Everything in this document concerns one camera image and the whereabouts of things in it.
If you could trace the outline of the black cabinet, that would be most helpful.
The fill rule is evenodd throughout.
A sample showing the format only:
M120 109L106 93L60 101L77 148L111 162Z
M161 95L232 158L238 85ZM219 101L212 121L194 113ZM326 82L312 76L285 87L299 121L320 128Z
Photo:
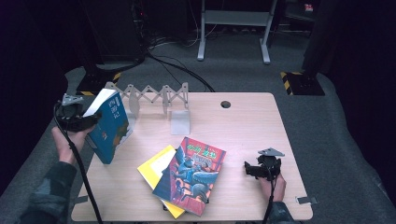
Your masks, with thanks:
M132 15L132 0L81 0L104 63L145 60Z

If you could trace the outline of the white expandable bookend rack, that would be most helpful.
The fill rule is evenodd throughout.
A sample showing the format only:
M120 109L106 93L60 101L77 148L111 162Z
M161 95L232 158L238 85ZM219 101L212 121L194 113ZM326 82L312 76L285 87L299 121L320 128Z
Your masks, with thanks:
M163 85L160 90L155 90L147 85L139 90L129 84L125 90L116 86L115 83L107 82L107 89L120 93L121 98L127 98L127 116L132 122L132 129L139 117L141 103L146 100L150 104L161 103L163 113L170 119L170 133L172 135L188 135L191 133L191 112L189 109L189 84L184 82L177 91L169 85Z

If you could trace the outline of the person's left hand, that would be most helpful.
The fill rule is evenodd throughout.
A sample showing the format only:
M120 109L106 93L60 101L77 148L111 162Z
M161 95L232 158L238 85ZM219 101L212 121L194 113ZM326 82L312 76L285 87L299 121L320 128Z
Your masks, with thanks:
M84 146L86 136L92 130L93 127L78 133L70 132L68 134L68 139L66 139L58 127L53 127L51 129L51 134L59 155L59 161L74 164L76 162L76 157L70 147L69 142L72 142L75 145L77 151L81 151Z

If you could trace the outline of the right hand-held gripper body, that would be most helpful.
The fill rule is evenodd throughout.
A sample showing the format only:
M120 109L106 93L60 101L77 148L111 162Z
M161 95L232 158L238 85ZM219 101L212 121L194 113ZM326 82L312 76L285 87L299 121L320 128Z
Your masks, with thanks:
M275 180L280 174L281 157L284 153L269 147L259 151L260 156L257 158L260 165L259 177L268 181Z

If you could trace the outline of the yellow book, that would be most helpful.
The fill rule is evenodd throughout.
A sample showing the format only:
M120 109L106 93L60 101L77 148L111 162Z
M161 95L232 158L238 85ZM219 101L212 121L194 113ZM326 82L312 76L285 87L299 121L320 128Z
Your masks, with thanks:
M161 177L163 176L163 171L167 168L175 153L175 148L169 145L137 167L138 172L143 176L151 189L156 188ZM165 204L169 209L168 212L173 218L178 218L184 213L183 209L169 202L166 202Z

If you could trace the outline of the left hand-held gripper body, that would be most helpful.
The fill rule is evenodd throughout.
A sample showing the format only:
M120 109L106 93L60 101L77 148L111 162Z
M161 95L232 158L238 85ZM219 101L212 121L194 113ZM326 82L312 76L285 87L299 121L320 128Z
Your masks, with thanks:
M60 127L70 132L81 132L90 128L90 121L82 116L83 98L64 94L55 106L55 120Z

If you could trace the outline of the red illustrated book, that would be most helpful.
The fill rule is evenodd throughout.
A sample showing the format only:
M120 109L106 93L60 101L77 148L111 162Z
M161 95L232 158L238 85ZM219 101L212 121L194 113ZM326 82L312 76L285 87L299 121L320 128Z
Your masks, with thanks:
M226 152L185 137L152 193L200 217L219 176Z

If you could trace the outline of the person's right hand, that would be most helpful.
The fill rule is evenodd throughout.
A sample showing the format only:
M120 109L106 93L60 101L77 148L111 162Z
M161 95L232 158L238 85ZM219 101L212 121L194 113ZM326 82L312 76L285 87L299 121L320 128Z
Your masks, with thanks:
M261 185L264 199L273 197L274 202L282 202L285 196L287 182L282 174L279 174L275 181L271 182L265 178L260 177L259 183Z

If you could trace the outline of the blue book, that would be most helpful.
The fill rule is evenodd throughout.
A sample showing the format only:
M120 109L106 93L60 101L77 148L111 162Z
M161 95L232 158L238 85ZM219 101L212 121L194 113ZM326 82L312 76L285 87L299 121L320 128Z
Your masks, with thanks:
M101 89L83 117L97 117L95 127L89 133L88 142L100 161L110 164L116 149L132 133L120 93L116 90Z

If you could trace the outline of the black hazard-striped stand base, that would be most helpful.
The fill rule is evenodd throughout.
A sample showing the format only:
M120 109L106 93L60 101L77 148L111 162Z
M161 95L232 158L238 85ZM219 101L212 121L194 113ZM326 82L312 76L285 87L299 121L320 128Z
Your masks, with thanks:
M299 72L281 72L280 76L288 95L323 96L325 94L315 77L309 78Z
M76 94L86 96L97 95L107 82L116 84L120 75L121 72L107 70L100 70L94 74L87 73L78 84Z

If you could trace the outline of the white metal stand frame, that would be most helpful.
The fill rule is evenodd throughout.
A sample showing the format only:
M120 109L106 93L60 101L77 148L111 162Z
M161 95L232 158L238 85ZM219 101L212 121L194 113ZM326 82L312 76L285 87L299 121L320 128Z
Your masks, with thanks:
M268 37L271 31L273 18L275 16L277 0L271 1L272 4L268 11L249 12L206 9L205 0L201 0L201 39L198 48L197 60L201 62L205 58L205 26L207 24L260 26L265 28L264 35L260 39L262 61L264 64L270 64L271 60L268 51Z

